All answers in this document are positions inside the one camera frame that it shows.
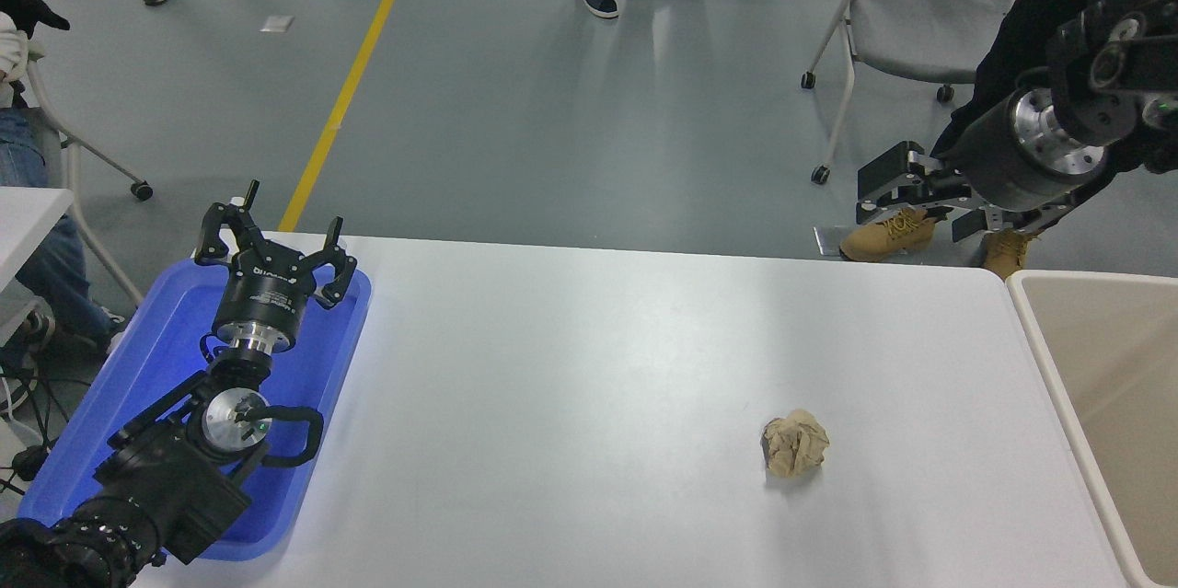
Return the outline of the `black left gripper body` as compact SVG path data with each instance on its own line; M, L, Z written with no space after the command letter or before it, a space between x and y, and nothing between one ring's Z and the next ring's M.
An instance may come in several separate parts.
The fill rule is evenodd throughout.
M229 343L236 328L273 329L282 343L294 343L316 289L306 255L291 247L249 247L230 260L230 279L214 316L214 333Z

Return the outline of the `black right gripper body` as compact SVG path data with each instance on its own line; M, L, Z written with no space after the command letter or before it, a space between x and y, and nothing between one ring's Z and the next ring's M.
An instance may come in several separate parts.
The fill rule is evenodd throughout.
M1093 181L1105 148L1068 136L1048 95L1012 95L964 130L944 161L984 201L1027 212Z

